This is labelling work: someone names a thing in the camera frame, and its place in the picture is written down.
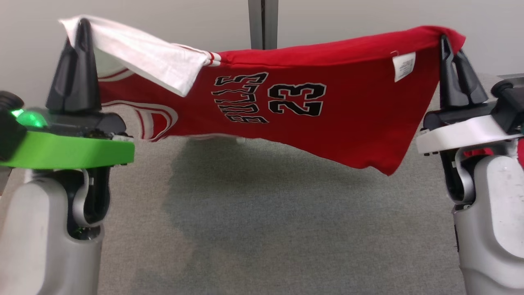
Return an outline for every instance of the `green light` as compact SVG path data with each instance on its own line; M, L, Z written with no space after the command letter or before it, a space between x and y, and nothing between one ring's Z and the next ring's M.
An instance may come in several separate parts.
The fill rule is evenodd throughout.
M13 116L15 116L15 118L18 118L18 116L20 116L23 112L24 112L23 109L19 109L19 110L14 110L14 111L12 111L11 114L12 114Z
M16 121L24 126L33 126L43 128L47 126L46 119L42 114L31 111L22 111L16 118Z

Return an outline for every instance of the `red jersey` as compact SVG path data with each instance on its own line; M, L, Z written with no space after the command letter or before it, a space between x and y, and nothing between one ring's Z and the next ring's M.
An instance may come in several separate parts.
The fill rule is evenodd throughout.
M100 93L104 106L136 109L146 140L263 138L390 175L439 82L444 34L455 52L464 44L451 29L424 26L326 44L209 52L186 97L129 70L99 77Z

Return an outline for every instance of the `white wall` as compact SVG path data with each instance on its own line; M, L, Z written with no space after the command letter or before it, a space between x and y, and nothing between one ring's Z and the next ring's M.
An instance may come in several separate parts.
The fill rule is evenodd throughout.
M58 18L105 17L166 41L210 51L250 48L245 0L0 2L0 90L19 95L27 106L42 106L47 98L66 40Z
M280 0L278 47L404 30L453 28L478 72L524 72L523 0Z

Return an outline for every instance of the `gray fabric surface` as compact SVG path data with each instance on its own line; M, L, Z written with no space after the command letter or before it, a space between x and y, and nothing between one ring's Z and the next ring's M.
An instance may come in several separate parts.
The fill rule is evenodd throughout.
M464 294L440 159L413 144L391 177L264 140L136 147L113 169L101 295Z

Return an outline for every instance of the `red cloth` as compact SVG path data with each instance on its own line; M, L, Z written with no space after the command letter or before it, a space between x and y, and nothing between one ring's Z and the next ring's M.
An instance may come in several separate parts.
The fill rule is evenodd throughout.
M101 77L100 92L105 106L137 109L144 139L264 138L390 175L439 81L443 34L455 52L464 44L451 29L424 26L326 44L226 51L211 53L220 65L203 67L185 98L125 72ZM392 57L411 52L413 72L394 82Z

